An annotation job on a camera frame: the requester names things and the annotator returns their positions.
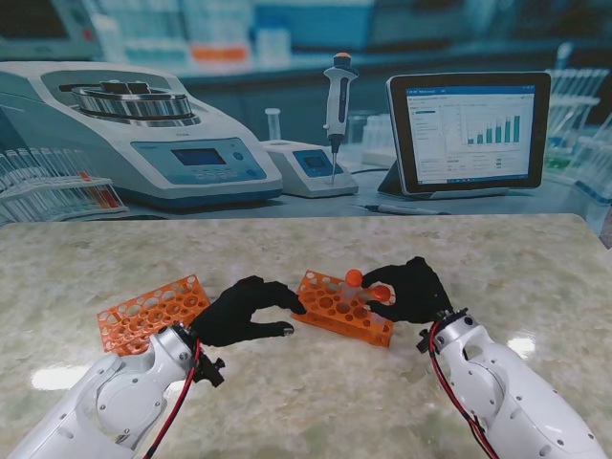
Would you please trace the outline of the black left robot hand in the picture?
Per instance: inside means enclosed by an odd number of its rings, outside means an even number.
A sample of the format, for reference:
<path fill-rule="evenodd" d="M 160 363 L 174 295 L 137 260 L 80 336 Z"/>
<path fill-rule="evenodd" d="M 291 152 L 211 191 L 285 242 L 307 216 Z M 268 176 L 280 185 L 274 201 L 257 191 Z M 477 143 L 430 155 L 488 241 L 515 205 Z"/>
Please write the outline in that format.
<path fill-rule="evenodd" d="M 235 343 L 289 336 L 294 332 L 286 321 L 256 323 L 252 315 L 259 310 L 278 307 L 303 316 L 307 309 L 287 285 L 267 282 L 252 275 L 226 289 L 189 326 L 191 334 L 204 345 L 225 347 Z"/>

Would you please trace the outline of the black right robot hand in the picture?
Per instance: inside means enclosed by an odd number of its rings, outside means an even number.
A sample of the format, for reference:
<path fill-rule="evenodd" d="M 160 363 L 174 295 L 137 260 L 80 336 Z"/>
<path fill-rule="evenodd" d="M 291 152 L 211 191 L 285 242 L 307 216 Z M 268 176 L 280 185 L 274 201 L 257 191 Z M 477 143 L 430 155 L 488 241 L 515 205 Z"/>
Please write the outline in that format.
<path fill-rule="evenodd" d="M 384 305 L 377 300 L 368 301 L 371 312 L 393 322 L 427 324 L 453 313 L 444 286 L 433 269 L 421 256 L 415 256 L 403 265 L 388 265 L 365 274 L 364 289 L 380 282 L 393 288 L 395 302 Z"/>

